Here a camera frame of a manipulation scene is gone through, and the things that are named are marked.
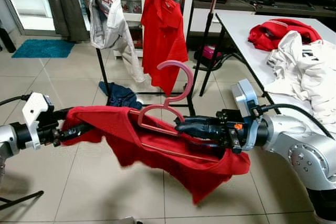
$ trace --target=hanging red shirt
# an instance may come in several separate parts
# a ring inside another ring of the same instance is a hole
[[[170,95],[179,67],[162,70],[156,67],[165,60],[188,61],[180,5],[173,0],[145,0],[141,23],[144,26],[143,71],[150,74],[153,86]]]
[[[292,30],[299,32],[304,44],[322,39],[311,26],[300,21],[290,18],[275,18],[252,28],[248,41],[252,42],[255,48],[272,51],[278,48],[283,36]]]
[[[191,192],[195,204],[233,174],[248,172],[250,160],[246,153],[238,155],[227,149],[219,159],[215,153],[197,145],[197,138],[186,134],[174,137],[140,127],[138,116],[129,113],[130,109],[112,106],[71,109],[64,126],[69,128],[86,122],[94,129],[64,144],[99,143],[105,136],[121,166],[141,161],[152,168],[167,171]],[[173,130],[171,125],[149,116],[145,116],[143,122]]]

